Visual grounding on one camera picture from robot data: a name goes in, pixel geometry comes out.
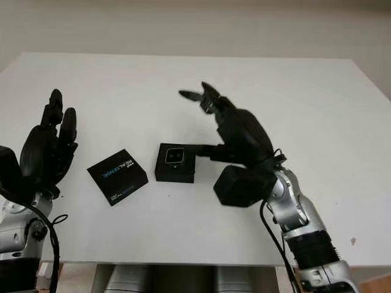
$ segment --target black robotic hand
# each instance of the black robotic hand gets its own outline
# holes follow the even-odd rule
[[[227,166],[215,183],[214,191],[224,205],[248,207],[270,195],[277,180],[274,170],[285,156],[275,156],[266,131],[248,110],[236,108],[206,82],[202,87],[204,93],[180,90],[179,94],[199,101],[206,114],[215,115],[217,132],[225,144],[201,145],[197,155],[245,166]]]
[[[61,124],[57,137],[56,126]],[[53,90],[45,106],[41,123],[32,128],[24,143],[20,166],[15,153],[0,146],[0,194],[22,205],[30,204],[37,191],[52,199],[59,196],[56,184],[67,173],[76,139],[76,111],[68,108],[62,113],[62,94]]]

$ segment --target black box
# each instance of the black box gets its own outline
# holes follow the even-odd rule
[[[126,150],[87,170],[111,206],[148,183],[147,174]]]
[[[196,152],[191,145],[161,143],[155,176],[157,181],[193,183]]]

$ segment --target black cable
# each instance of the black cable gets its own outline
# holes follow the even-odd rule
[[[51,222],[51,224],[54,226],[54,225],[62,223],[63,221],[65,221],[67,219],[68,219],[68,215],[62,214],[62,215],[59,215],[58,217],[55,217],[54,220]]]
[[[286,253],[285,253],[285,240],[284,240],[284,238],[283,238],[283,234],[282,234],[282,232],[281,232],[281,243],[282,243],[282,251],[283,251],[283,255],[287,255]]]
[[[48,227],[50,232],[50,242],[51,246],[53,247],[53,255],[54,255],[54,261],[53,261],[53,271],[51,273],[51,280],[50,280],[50,287],[49,292],[55,293],[57,290],[57,283],[59,279],[59,267],[60,267],[60,246],[59,246],[59,240],[57,238],[56,230],[54,229],[53,225],[60,223],[64,221],[68,215],[64,219],[61,219],[60,221],[56,220],[58,218],[63,217],[64,215],[60,215],[57,218],[54,219],[53,223],[51,223],[48,218],[41,212],[39,209],[29,205],[26,205],[26,208],[30,209],[32,212],[36,213],[37,216],[40,217],[41,221]]]
[[[293,270],[287,260],[287,257],[285,256],[280,244],[279,244],[279,241],[277,240],[277,238],[275,237],[273,231],[270,229],[270,226],[268,225],[268,223],[266,222],[266,219],[263,215],[263,210],[265,208],[265,205],[266,205],[266,200],[263,200],[262,201],[262,204],[260,206],[260,210],[259,210],[259,214],[260,214],[260,217],[261,217],[261,220],[262,220],[262,223],[264,224],[266,230],[268,231],[271,239],[274,241],[274,244],[276,245],[278,251],[280,252],[281,254],[281,257],[282,257],[282,260],[285,264],[285,268],[287,269],[287,273],[288,273],[288,277],[289,277],[289,280],[291,281],[291,285],[292,285],[292,290],[293,292],[300,292],[300,287],[299,287],[299,284],[294,276],[294,273],[293,273]]]

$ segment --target white wall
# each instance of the white wall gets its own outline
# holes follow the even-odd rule
[[[350,58],[391,97],[387,2],[1,0],[0,70],[22,51]]]

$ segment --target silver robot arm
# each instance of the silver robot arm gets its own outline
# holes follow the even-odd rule
[[[308,292],[359,293],[346,261],[340,260],[322,219],[299,188],[294,173],[282,168],[266,200],[299,266],[301,285]]]
[[[198,146],[197,155],[229,165],[214,185],[221,204],[247,208],[262,200],[261,219],[278,245],[291,281],[293,272],[263,216],[266,204],[299,266],[302,287],[313,292],[359,292],[350,269],[340,260],[320,216],[311,201],[303,196],[295,175],[282,167],[286,157],[276,155],[266,131],[252,113],[236,108],[206,82],[203,93],[180,90],[179,94],[199,102],[204,113],[214,114],[223,145]]]
[[[57,136],[56,126],[60,125]],[[78,146],[76,111],[62,112],[62,94],[53,90],[41,123],[32,128],[20,160],[0,146],[0,194],[7,201],[0,219],[0,292],[35,292],[42,245],[48,232],[54,262],[50,292],[57,288],[59,243],[53,225],[66,219],[48,220],[52,200],[58,198],[57,183],[70,168]]]
[[[50,197],[36,193],[32,205],[49,216]],[[47,232],[46,225],[30,209],[9,200],[4,203],[0,220],[1,292],[35,292]]]

